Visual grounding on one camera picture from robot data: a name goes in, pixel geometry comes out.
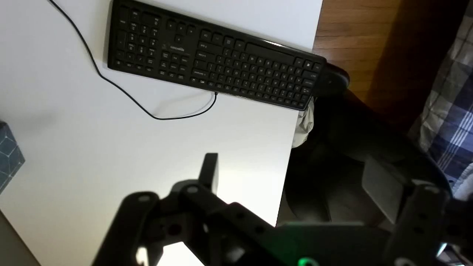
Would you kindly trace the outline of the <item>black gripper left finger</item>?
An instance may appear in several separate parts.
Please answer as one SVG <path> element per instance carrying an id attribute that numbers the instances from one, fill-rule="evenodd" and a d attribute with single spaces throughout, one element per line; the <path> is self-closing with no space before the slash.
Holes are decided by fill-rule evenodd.
<path id="1" fill-rule="evenodd" d="M 212 195 L 218 155 L 209 152 L 196 179 L 172 185 L 165 198 L 152 191 L 126 195 L 112 219 L 92 266 L 156 266 L 163 247 L 202 236 L 192 196 Z"/>

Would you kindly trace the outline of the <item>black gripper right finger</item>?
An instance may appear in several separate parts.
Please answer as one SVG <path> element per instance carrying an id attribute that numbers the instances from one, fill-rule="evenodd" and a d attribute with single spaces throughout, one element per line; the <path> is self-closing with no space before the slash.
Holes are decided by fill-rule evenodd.
<path id="1" fill-rule="evenodd" d="M 434 266 L 449 188 L 428 159 L 367 158 L 362 188 L 393 224 L 384 266 Z"/>

